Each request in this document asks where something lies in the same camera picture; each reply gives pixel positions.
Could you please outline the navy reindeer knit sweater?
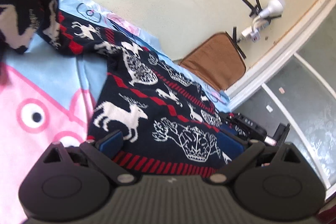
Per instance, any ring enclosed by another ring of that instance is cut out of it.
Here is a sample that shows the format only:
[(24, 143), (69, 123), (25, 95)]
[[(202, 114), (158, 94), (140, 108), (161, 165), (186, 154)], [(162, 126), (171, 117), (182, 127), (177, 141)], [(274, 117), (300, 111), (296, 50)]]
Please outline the navy reindeer knit sweater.
[(67, 56), (106, 58), (88, 136), (123, 134), (114, 161), (137, 173), (211, 176), (225, 165), (221, 118), (202, 86), (122, 32), (60, 10), (59, 0), (1, 0), (1, 43), (24, 53), (34, 35)]

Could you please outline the brown seat cushion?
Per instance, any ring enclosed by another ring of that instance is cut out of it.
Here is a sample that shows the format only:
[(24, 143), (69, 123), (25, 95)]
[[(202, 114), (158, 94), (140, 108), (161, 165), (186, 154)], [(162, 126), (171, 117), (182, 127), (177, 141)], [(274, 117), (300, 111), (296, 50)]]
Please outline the brown seat cushion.
[(226, 32), (218, 32), (190, 52), (179, 65), (216, 91), (226, 90), (240, 80), (246, 66)]

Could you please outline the blue Peppa Pig bedsheet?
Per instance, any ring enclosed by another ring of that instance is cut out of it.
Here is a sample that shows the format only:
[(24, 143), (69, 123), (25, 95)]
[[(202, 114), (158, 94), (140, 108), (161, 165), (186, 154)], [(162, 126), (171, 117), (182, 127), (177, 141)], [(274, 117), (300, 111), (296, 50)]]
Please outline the blue Peppa Pig bedsheet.
[[(106, 19), (88, 18), (82, 0), (59, 0), (59, 8), (93, 24), (122, 32), (189, 79), (146, 35), (133, 35)], [(1, 223), (21, 223), (19, 187), (45, 149), (59, 141), (79, 146), (107, 78), (106, 58), (96, 53), (67, 56), (34, 35), (24, 53), (1, 43)]]

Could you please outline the white plug adapter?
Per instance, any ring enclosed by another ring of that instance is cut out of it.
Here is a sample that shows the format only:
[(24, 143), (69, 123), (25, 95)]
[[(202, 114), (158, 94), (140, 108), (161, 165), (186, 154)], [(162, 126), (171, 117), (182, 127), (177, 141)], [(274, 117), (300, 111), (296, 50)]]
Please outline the white plug adapter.
[(258, 30), (254, 31), (254, 32), (251, 32), (250, 37), (251, 37), (252, 42), (255, 43), (255, 42), (259, 41), (260, 38), (261, 38), (260, 32), (258, 32)]

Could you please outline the white power strip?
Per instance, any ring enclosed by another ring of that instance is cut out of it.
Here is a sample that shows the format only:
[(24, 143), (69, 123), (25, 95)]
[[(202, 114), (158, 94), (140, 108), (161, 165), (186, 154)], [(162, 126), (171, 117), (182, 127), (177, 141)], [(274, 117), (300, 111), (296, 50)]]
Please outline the white power strip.
[[(264, 28), (268, 27), (269, 26), (269, 20), (266, 20), (266, 19), (262, 19), (262, 20), (259, 20), (256, 24), (255, 24), (255, 29), (258, 30), (258, 31), (261, 31), (263, 30)], [(252, 34), (252, 27), (249, 26), (247, 27), (245, 30), (243, 30), (241, 32), (241, 35), (240, 37), (242, 39), (247, 39), (251, 36)]]

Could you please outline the white LED bulb lamp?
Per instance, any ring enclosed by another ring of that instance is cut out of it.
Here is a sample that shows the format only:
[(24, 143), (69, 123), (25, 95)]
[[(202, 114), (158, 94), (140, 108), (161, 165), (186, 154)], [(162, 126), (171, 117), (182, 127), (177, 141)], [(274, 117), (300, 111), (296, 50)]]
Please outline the white LED bulb lamp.
[(285, 1), (284, 0), (270, 0), (263, 10), (261, 10), (258, 15), (252, 21), (252, 30), (255, 30), (256, 23), (259, 20), (266, 18), (274, 18), (277, 16), (281, 16), (285, 9)]

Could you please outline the white door frame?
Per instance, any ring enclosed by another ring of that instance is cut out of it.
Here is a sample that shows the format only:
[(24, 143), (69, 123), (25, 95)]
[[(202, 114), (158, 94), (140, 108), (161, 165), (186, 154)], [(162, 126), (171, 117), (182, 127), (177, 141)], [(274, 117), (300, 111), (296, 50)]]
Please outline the white door frame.
[(227, 90), (229, 108), (287, 141), (335, 196), (335, 0), (317, 0), (245, 76)]

